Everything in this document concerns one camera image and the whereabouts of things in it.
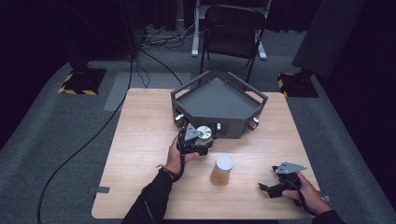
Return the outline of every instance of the tripod base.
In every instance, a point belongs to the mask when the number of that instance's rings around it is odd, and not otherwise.
[[[106,69],[100,68],[89,68],[84,73],[72,70],[58,93],[97,95],[105,73]]]
[[[309,78],[302,79],[293,73],[281,73],[277,76],[277,84],[285,97],[318,98],[318,93]]]

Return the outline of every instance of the gray carpet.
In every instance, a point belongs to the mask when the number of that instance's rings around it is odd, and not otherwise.
[[[268,59],[257,59],[250,83],[260,91],[279,91],[277,74],[299,70],[290,63],[303,38],[304,33],[266,32],[263,39]],[[177,75],[196,77],[199,75],[200,58],[192,58],[190,50],[191,39],[187,38],[180,48],[162,47],[146,49],[146,52],[168,65]],[[158,88],[178,85],[167,69],[147,55],[139,53],[138,61],[148,71],[152,84],[148,85],[149,88],[154,87],[160,76],[167,77],[160,81],[167,84]],[[225,62],[223,66],[227,68],[227,64],[236,69],[241,67],[233,61]],[[215,58],[209,65],[217,65]],[[129,74],[130,64],[123,58],[112,58],[91,62],[89,66],[107,69],[99,95],[58,94],[71,70],[66,64],[49,80],[0,151],[0,223],[36,223],[38,199],[50,175],[87,143],[112,115],[118,103],[112,99],[120,98],[113,96],[121,95],[121,91],[114,92],[115,86],[121,84],[118,76]],[[135,70],[133,77],[133,85],[142,85],[137,84],[141,80]],[[347,223],[396,223],[394,210],[325,92],[314,77],[312,81],[319,98],[288,98],[287,101],[322,193],[332,197],[331,206]],[[93,218],[94,195],[88,192],[99,185],[119,115],[117,112],[108,126],[53,178],[42,204],[43,223],[120,223],[119,219]],[[310,223],[310,220],[280,220],[279,223]]]
[[[177,73],[175,74],[181,83],[188,83],[191,80],[190,73]],[[175,89],[180,86],[176,78],[170,81],[172,73],[132,73],[131,88],[151,88],[151,89]],[[105,110],[115,111],[122,101],[125,92],[128,90],[128,82],[130,73],[117,73],[114,85],[111,92],[107,97]]]

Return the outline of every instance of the gripper camera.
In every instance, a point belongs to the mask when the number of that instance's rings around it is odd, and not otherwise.
[[[198,152],[200,156],[207,155],[213,146],[214,139],[209,127],[200,126],[195,129],[190,123],[182,129],[177,140],[177,150],[182,154]]]

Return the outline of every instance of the wrist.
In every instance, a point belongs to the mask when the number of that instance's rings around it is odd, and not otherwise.
[[[161,166],[160,170],[168,174],[172,179],[175,179],[179,174],[179,172],[174,171],[172,168],[169,168],[166,165],[158,165],[157,167],[159,166]]]
[[[317,215],[317,216],[319,216],[320,214],[322,214],[322,213],[325,213],[325,212],[328,212],[328,211],[331,211],[332,209],[330,208],[330,206],[328,205],[328,204],[323,204],[323,205],[321,205],[321,206],[318,206],[318,208],[317,209],[315,209],[315,214]]]
[[[174,173],[180,173],[180,164],[176,164],[176,163],[171,163],[171,162],[167,162],[165,164],[165,167],[168,168],[169,170],[171,170]]]

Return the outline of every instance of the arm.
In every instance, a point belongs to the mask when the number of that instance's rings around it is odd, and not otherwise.
[[[178,173],[181,169],[180,155],[176,148],[177,136],[174,138],[172,145],[169,147],[168,158],[164,168],[171,173]],[[187,154],[186,162],[192,161],[199,156],[198,153]],[[160,169],[153,181],[143,188],[142,193],[137,197],[131,209],[125,216],[123,223],[152,223],[149,211],[155,223],[161,223],[166,212],[166,206],[169,199],[169,193],[172,190],[173,177]]]
[[[312,186],[312,184],[303,176],[300,172],[296,173],[301,181],[300,191],[305,197],[306,206],[309,210],[313,211],[316,217],[312,220],[313,224],[326,224],[326,223],[345,223],[338,214],[330,208],[330,206],[321,198],[318,191]],[[294,199],[300,200],[297,190],[286,189],[283,190],[282,195]]]

